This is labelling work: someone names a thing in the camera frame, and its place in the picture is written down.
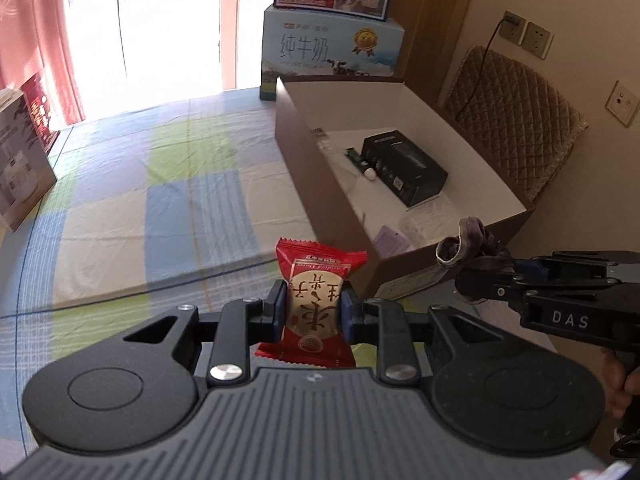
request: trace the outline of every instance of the chair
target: chair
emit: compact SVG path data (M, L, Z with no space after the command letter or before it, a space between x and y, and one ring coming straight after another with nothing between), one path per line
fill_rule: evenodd
M484 47L466 53L445 110L462 109L478 81ZM458 118L534 202L588 127L584 117L540 74L489 50L475 97Z

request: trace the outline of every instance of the black box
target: black box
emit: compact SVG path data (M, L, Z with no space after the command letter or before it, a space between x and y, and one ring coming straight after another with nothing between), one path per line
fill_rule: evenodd
M364 139L362 157L407 207L437 195L448 177L429 155L397 130Z

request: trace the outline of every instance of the curtain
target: curtain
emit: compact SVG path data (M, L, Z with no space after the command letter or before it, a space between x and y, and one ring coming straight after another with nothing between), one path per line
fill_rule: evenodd
M0 88L20 88L38 71L66 124L84 120L64 0L0 0Z

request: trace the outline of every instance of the wall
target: wall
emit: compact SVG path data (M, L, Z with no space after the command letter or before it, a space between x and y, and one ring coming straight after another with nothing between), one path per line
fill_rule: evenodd
M589 129L529 222L510 244L519 257L553 250L640 251L640 117L625 128L605 103L616 80L640 94L640 0L471 0L440 101L472 44L486 44L505 10L556 36L546 60L499 36L492 49L549 79ZM599 374L601 355L588 345L554 339L563 354ZM607 454L610 424L595 446Z

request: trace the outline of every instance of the fabric cloth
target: fabric cloth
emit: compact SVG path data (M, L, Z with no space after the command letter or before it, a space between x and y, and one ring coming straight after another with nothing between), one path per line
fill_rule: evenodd
M64 0L0 0L0 87L20 88L43 71L66 124L84 119L65 23Z
M483 54L483 46L472 47L460 65L444 107L452 118L472 95ZM540 74L492 50L476 95L458 122L532 201L588 126Z
M438 263L450 269L500 270L513 265L510 252L475 217L460 220L457 237L444 238L436 247Z

